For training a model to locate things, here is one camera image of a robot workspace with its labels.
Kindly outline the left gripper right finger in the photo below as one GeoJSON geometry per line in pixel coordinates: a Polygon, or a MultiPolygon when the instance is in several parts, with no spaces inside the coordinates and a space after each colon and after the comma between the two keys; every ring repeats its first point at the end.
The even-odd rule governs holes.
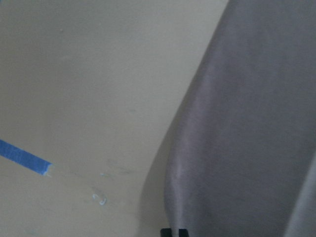
{"type": "Polygon", "coordinates": [[[179,229],[178,235],[179,237],[189,237],[189,233],[187,229],[179,229]]]}

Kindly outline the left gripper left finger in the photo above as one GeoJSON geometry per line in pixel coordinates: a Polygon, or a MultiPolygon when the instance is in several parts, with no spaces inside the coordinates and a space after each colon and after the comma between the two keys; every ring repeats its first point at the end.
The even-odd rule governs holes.
{"type": "Polygon", "coordinates": [[[171,237],[171,229],[170,228],[161,229],[160,237],[171,237]]]}

